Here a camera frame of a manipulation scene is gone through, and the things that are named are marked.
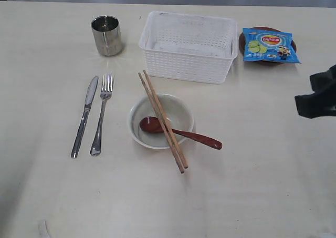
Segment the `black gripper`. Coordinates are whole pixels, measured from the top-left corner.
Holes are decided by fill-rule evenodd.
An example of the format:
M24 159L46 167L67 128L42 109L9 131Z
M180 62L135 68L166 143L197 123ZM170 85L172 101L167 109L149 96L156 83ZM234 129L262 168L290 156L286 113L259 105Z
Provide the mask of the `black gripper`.
M295 96L298 115L313 119L335 117L335 65L310 76L313 93Z

